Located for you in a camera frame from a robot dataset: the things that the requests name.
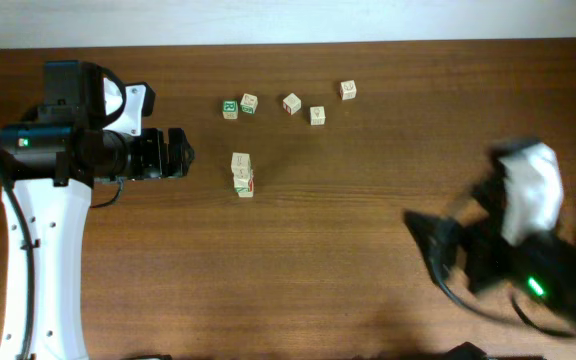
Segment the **blue 5 wooden block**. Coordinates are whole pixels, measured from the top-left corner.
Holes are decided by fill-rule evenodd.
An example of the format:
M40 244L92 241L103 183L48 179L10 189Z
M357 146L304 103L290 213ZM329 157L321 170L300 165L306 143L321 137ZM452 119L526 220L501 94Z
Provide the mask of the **blue 5 wooden block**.
M250 155L248 153L234 152L232 154L232 159L231 159L232 173L236 169L246 169L246 168L252 169Z

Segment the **blue I wooden block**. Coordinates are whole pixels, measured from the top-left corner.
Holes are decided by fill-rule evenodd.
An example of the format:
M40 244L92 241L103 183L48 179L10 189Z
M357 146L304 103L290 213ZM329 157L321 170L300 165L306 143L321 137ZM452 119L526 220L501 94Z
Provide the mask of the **blue I wooden block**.
M233 181L239 183L249 183L253 178L253 171L251 169L236 169L233 172Z

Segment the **green N wooden block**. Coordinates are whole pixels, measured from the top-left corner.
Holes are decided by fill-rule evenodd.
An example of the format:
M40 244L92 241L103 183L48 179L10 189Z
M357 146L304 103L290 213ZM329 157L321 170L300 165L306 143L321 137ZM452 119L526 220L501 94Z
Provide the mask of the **green N wooden block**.
M234 185L234 189L237 193L242 192L242 191L248 191L248 183L237 184L233 181L233 185Z

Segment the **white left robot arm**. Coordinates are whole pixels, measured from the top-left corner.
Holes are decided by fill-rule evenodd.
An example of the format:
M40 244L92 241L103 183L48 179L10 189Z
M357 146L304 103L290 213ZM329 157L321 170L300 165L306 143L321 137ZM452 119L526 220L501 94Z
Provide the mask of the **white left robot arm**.
M8 231L0 359L85 359L82 242L96 183L184 177L184 131L143 128L155 93L105 78L101 92L54 87L33 121L0 131Z

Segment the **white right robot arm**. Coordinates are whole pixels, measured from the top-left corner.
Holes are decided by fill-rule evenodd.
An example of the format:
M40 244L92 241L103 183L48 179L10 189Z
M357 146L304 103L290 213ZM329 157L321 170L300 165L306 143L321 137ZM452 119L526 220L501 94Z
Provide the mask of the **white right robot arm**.
M527 137L494 145L488 158L490 174L455 198L445 215L403 213L429 277L453 304L488 321L576 339L576 240L557 231L564 189L556 153ZM517 303L511 319L466 302L447 284L460 251L471 294L508 281L570 328L539 326Z

